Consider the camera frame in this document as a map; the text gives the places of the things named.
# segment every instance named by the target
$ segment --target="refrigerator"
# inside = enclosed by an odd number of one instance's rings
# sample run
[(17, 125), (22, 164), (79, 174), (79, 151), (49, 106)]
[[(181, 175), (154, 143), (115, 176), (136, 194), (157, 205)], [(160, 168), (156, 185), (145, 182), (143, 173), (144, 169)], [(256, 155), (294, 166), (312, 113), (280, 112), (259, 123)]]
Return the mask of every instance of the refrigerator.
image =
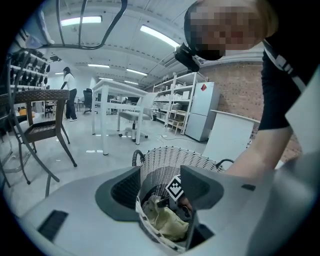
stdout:
[(194, 96), (185, 135), (203, 142), (208, 140), (215, 122), (220, 92), (214, 82), (200, 82), (195, 85)]

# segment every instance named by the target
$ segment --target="white mesh basket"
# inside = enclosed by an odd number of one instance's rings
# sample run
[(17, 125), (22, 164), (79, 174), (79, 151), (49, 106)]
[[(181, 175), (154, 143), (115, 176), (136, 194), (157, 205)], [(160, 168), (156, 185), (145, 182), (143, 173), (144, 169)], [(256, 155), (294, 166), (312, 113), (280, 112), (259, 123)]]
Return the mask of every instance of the white mesh basket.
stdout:
[(164, 246), (183, 253), (186, 249), (169, 239), (165, 238), (149, 222), (147, 216), (142, 210), (143, 203), (152, 195), (161, 197), (169, 196), (166, 191), (167, 184), (171, 179), (180, 174), (181, 166), (194, 166), (208, 170), (209, 172), (223, 172), (220, 163), (205, 157), (199, 153), (179, 148), (179, 147), (159, 147), (155, 148), (143, 156), (140, 151), (133, 154), (132, 165), (136, 165), (137, 154), (143, 161), (140, 167), (140, 191), (137, 195), (135, 210), (139, 214), (140, 220), (145, 228), (154, 239)]

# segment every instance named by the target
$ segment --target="white desk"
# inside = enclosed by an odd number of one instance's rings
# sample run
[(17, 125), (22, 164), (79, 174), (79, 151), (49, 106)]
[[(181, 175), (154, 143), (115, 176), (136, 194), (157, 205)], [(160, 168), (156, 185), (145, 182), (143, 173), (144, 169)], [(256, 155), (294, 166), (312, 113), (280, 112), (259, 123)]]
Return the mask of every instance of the white desk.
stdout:
[[(101, 91), (101, 137), (102, 137), (102, 150), (104, 155), (108, 155), (108, 138), (107, 138), (107, 109), (117, 109), (118, 110), (118, 128), (120, 129), (120, 117), (119, 110), (134, 110), (139, 111), (139, 117), (137, 122), (137, 132), (136, 132), (136, 141), (135, 144), (140, 144), (140, 133), (141, 133), (141, 124), (143, 117), (143, 100), (144, 96), (148, 94), (148, 92), (144, 90), (140, 90), (133, 86), (116, 82), (108, 79), (101, 79), (93, 88), (92, 88), (92, 113), (95, 113), (95, 105), (96, 105), (96, 94)], [(141, 106), (133, 106), (128, 104), (118, 104), (108, 102), (108, 95), (119, 96), (120, 101), (122, 101), (122, 97), (140, 97), (141, 98)], [(91, 130), (92, 134), (96, 134), (95, 128), (95, 114), (92, 115), (92, 124)]]

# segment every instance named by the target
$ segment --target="gray floor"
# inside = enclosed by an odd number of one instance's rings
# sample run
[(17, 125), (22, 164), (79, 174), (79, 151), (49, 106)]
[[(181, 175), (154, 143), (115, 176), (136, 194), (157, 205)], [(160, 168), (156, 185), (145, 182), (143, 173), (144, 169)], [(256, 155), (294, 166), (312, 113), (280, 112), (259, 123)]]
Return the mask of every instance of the gray floor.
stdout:
[[(164, 129), (164, 124), (159, 121), (145, 121), (143, 123), (142, 131), (148, 134), (149, 137), (141, 137), (140, 145), (136, 145), (131, 141), (131, 138), (120, 138), (118, 136), (118, 132), (116, 131), (117, 115), (108, 115), (109, 155), (105, 156), (100, 152), (102, 150), (101, 137), (91, 134), (91, 113), (83, 115), (82, 112), (78, 112), (77, 116), (78, 121), (63, 121), (71, 142), (68, 147), (78, 165), (77, 167), (73, 166), (56, 137), (39, 141), (35, 144), (39, 158), (60, 179), (60, 182), (51, 180), (50, 193), (71, 181), (131, 166), (133, 152), (137, 149), (146, 153), (148, 150), (158, 147), (175, 146), (202, 154), (206, 146), (205, 143), (199, 143), (187, 136), (180, 134), (175, 136), (174, 131)], [(121, 119), (121, 129), (130, 126), (129, 121)], [(96, 134), (98, 135), (99, 133), (100, 119), (99, 115), (97, 115)], [(10, 139), (13, 145), (13, 156), (16, 156), (16, 159), (10, 159), (4, 166), (5, 169), (19, 165), (18, 143), (12, 134)], [(8, 138), (5, 136), (4, 140), (4, 143), (0, 144), (1, 159), (3, 159), (9, 150)], [(23, 147), (26, 154), (27, 148), (24, 145)], [(31, 181), (30, 185), (27, 185), (21, 171), (6, 175), (12, 187), (8, 188), (5, 186), (4, 195), (11, 210), (17, 216), (23, 215), (45, 197), (47, 173), (32, 156), (29, 158), (24, 169)]]

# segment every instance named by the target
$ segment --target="wicker chair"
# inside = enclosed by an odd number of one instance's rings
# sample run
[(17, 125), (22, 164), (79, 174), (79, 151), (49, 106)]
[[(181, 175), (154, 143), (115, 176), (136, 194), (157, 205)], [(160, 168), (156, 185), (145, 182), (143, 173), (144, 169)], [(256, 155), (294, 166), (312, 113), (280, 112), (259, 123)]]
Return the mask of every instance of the wicker chair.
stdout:
[[(63, 149), (67, 153), (67, 155), (70, 157), (73, 166), (76, 167), (77, 164), (75, 160), (73, 159), (65, 141), (62, 136), (61, 130), (64, 132), (66, 139), (68, 141), (68, 144), (70, 144), (68, 135), (66, 133), (66, 130), (64, 126), (62, 125), (62, 118), (63, 118), (63, 112), (65, 107), (65, 102), (69, 98), (69, 91), (68, 90), (27, 90), (27, 91), (21, 91), (17, 92), (15, 95), (15, 104), (20, 103), (26, 103), (26, 114), (27, 114), (27, 120), (29, 123), (29, 128), (24, 132), (24, 136), (26, 138), (27, 143), (32, 143), (34, 152), (36, 153), (36, 146), (35, 142), (45, 140), (51, 137), (57, 136), (59, 142), (61, 143)], [(32, 102), (36, 101), (48, 101), (53, 100), (56, 102), (56, 115), (55, 120), (51, 121), (45, 121), (33, 124), (33, 118), (32, 118)], [(8, 95), (4, 94), (0, 96), (0, 106), (5, 105), (8, 103)], [(11, 118), (9, 118), (9, 122), (11, 124), (11, 128), (17, 137), (18, 143), (19, 143), (19, 157), (20, 157), (20, 164), (21, 169), (23, 172), (23, 175), (27, 181), (27, 184), (30, 184), (30, 181), (28, 180), (24, 166), (23, 166), (23, 158), (22, 158), (22, 149), (21, 145), (23, 142), (18, 137), (14, 127), (13, 127), (13, 121)]]

